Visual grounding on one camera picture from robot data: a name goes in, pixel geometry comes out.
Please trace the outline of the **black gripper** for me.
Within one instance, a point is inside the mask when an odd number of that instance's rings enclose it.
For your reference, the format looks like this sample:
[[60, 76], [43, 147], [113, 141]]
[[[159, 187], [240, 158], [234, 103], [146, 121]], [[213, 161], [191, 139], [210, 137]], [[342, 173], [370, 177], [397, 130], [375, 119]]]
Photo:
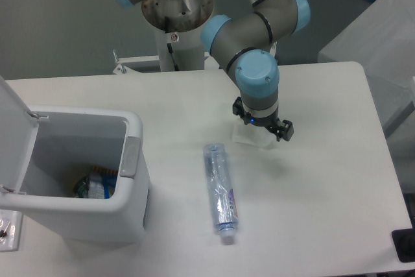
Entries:
[[237, 97], [232, 104], [233, 115], [243, 120], [245, 125], [253, 125], [266, 128], [270, 133], [275, 135], [277, 141], [290, 141], [294, 134], [294, 127], [291, 121], [280, 120], [278, 118], [277, 108], [271, 115], [266, 117], [254, 117], [250, 112], [244, 110], [241, 97]]

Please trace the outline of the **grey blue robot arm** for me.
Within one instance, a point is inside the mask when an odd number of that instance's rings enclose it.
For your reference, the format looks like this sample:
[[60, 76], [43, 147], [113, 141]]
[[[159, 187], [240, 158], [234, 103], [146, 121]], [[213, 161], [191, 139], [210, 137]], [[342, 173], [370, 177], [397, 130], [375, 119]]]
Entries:
[[233, 113], [277, 140], [291, 139], [292, 123], [278, 115], [279, 69], [270, 48], [308, 24], [307, 0], [250, 0], [252, 12], [238, 20], [216, 14], [213, 0], [118, 2], [141, 6], [154, 29], [162, 71], [203, 69], [210, 55], [239, 89]]

